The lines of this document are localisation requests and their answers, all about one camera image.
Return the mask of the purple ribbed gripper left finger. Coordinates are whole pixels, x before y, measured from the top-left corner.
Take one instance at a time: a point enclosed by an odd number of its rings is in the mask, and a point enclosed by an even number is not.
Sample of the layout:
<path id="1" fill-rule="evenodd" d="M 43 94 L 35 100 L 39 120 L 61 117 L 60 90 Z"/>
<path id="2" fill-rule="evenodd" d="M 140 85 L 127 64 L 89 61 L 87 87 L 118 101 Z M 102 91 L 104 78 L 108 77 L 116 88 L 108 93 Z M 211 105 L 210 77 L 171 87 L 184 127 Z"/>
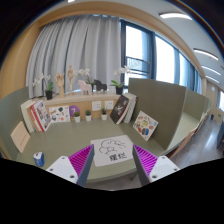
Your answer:
<path id="1" fill-rule="evenodd" d="M 84 187 L 94 157 L 94 146 L 89 145 L 73 155 L 59 157 L 47 171 Z"/>

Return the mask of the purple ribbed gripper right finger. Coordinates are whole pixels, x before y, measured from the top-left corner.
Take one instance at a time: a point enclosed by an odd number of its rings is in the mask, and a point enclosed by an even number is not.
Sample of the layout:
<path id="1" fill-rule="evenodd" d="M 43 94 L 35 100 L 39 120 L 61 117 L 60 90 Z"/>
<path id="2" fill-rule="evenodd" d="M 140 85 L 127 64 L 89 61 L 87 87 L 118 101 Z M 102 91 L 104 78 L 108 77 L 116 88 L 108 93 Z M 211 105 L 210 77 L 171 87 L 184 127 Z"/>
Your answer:
<path id="1" fill-rule="evenodd" d="M 168 157 L 157 157 L 140 146 L 133 145 L 132 154 L 142 186 L 179 171 Z"/>

